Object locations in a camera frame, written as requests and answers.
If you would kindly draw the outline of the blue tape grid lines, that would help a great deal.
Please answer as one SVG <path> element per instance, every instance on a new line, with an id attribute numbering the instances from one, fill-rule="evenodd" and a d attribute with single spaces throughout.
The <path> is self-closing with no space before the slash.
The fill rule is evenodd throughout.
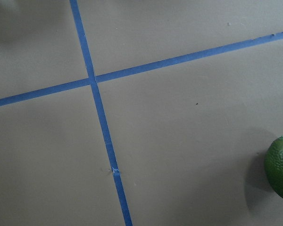
<path id="1" fill-rule="evenodd" d="M 181 63 L 185 63 L 185 62 L 189 62 L 189 61 L 193 61 L 193 60 L 197 60 L 197 59 L 201 59 L 205 57 L 210 57 L 210 56 L 214 56 L 214 55 L 218 55 L 218 54 L 222 54 L 222 53 L 226 53 L 230 51 L 239 50 L 242 48 L 249 48 L 252 46 L 261 45 L 261 44 L 273 42 L 276 40 L 282 40 L 283 32 L 273 33 L 273 34 L 258 37 L 255 39 L 235 42 L 235 43 L 223 45 L 220 47 L 209 48 L 209 49 L 205 49 L 202 51 L 197 51 L 197 52 L 189 53 L 189 54 L 182 55 L 182 56 L 176 56 L 176 57 L 164 59 L 161 61 L 143 64 L 143 65 L 139 65 L 139 66 L 135 66 L 131 68 L 126 68 L 126 69 L 119 70 L 119 71 L 114 71 L 114 72 L 105 73 L 101 75 L 95 75 L 94 67 L 92 63 L 92 57 L 91 57 L 90 50 L 87 44 L 87 39 L 86 39 L 83 22 L 82 22 L 82 18 L 81 18 L 81 14 L 79 11 L 79 6 L 78 6 L 77 1 L 76 0 L 70 1 L 70 6 L 71 6 L 72 14 L 74 17 L 75 27 L 76 27 L 77 35 L 80 41 L 81 50 L 82 50 L 88 78 L 76 80 L 72 82 L 67 82 L 67 83 L 63 83 L 63 84 L 59 84 L 59 85 L 55 85 L 51 87 L 46 87 L 43 89 L 38 89 L 38 90 L 34 90 L 34 91 L 22 93 L 22 94 L 10 96 L 10 97 L 1 98 L 0 106 L 9 105 L 9 104 L 13 104 L 16 102 L 21 102 L 21 101 L 26 101 L 26 100 L 34 99 L 37 97 L 43 97 L 43 96 L 51 95 L 51 94 L 66 91 L 66 90 L 89 86 L 92 90 L 92 96 L 95 101 L 97 115 L 100 121 L 101 131 L 102 131 L 102 135 L 104 138 L 104 142 L 105 142 L 105 146 L 106 146 L 106 150 L 107 150 L 107 154 L 109 158 L 110 171 L 112 172 L 112 175 L 114 178 L 124 222 L 125 222 L 125 225 L 131 226 L 133 223 L 132 223 L 132 219 L 130 216 L 130 211 L 129 211 L 129 207 L 128 207 L 126 196 L 125 196 L 125 191 L 124 191 L 122 180 L 121 180 L 121 173 L 119 171 L 119 167 L 117 164 L 117 159 L 115 156 L 115 151 L 113 148 L 113 143 L 111 140 L 111 135 L 110 135 L 110 131 L 108 128 L 108 123 L 107 123 L 107 119 L 105 116 L 105 111 L 104 111 L 102 99 L 100 96 L 100 90 L 99 90 L 98 84 L 101 82 L 109 81 L 109 80 L 115 80 L 115 79 L 119 79 L 122 77 L 131 76 L 134 74 L 156 70 L 158 68 L 164 68 L 164 67 L 168 67 L 172 65 L 177 65 L 177 64 L 181 64 Z"/>

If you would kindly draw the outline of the green lime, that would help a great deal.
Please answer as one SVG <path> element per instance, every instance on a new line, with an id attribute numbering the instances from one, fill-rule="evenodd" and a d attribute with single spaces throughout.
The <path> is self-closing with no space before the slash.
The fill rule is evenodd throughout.
<path id="1" fill-rule="evenodd" d="M 264 170 L 272 189 L 283 198 L 283 136 L 274 140 L 268 148 Z"/>

